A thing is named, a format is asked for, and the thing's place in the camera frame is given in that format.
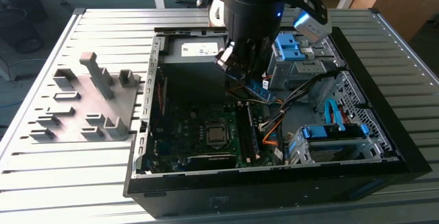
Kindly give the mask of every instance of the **black cable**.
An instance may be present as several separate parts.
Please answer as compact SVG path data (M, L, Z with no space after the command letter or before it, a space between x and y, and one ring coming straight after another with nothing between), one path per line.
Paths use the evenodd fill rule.
M311 91L312 85L318 81L320 81L323 78L335 77L343 70L346 70L346 68L340 67L338 70L328 71L327 73L314 76L306 83L303 83L291 92L290 96L283 101L283 104L280 105L280 108L279 108L278 115L272 118L272 120L267 121L266 124L263 124L260 128L268 127L274 122L276 122L284 116L286 112L290 110L290 106L292 105L292 103L308 94L308 92Z

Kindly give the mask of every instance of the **floor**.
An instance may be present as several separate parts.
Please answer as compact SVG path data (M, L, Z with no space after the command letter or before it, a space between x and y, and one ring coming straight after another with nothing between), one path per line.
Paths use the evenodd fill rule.
M52 47L63 32L71 13L75 8L155 8L154 0L67 0L67 4L60 4L62 0L42 0L46 7L48 18L36 24L36 29L44 40L44 45L34 53L19 54L0 40L0 57L9 64L20 60L36 59L16 64L11 69L19 75L16 83L7 82L0 78L0 127L7 126L20 108L35 78L40 72ZM194 8L196 0L164 0L168 8ZM410 45L420 58L428 64L430 68L439 74L439 28L434 27L432 23L427 23L420 29L418 35L410 41ZM0 138L5 132L0 128Z

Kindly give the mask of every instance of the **aluminum profile table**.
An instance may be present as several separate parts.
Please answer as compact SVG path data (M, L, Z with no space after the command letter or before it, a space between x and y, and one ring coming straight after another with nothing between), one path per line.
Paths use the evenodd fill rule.
M286 12L283 25L291 25ZM168 219L178 221L300 221L300 223L408 223L439 220L439 81L382 18L370 10L332 10L339 26L400 118L432 172L392 185L358 202ZM208 26L202 9L76 10L0 143L1 223L132 223L152 221L123 197L132 138L115 142L34 143L28 133L44 87L59 66L82 69L79 54L94 51L111 73L143 74L154 27ZM142 94L136 103L143 100ZM140 107L131 130L139 129Z

